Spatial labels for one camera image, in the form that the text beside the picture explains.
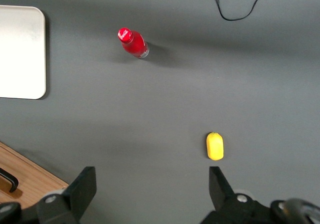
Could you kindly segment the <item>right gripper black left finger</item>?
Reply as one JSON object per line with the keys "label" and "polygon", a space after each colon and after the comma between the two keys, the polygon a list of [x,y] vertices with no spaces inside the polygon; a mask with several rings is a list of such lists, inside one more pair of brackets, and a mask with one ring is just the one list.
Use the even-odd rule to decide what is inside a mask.
{"label": "right gripper black left finger", "polygon": [[36,205],[39,223],[80,223],[96,194],[95,167],[87,166],[62,192],[45,196]]}

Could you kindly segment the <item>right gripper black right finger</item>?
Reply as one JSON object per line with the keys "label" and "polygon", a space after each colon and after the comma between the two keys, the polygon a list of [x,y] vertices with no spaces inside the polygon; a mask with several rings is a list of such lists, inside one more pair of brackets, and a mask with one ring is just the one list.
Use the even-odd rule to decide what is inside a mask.
{"label": "right gripper black right finger", "polygon": [[209,168],[209,195],[214,210],[201,223],[270,223],[270,210],[244,193],[235,193],[221,169]]}

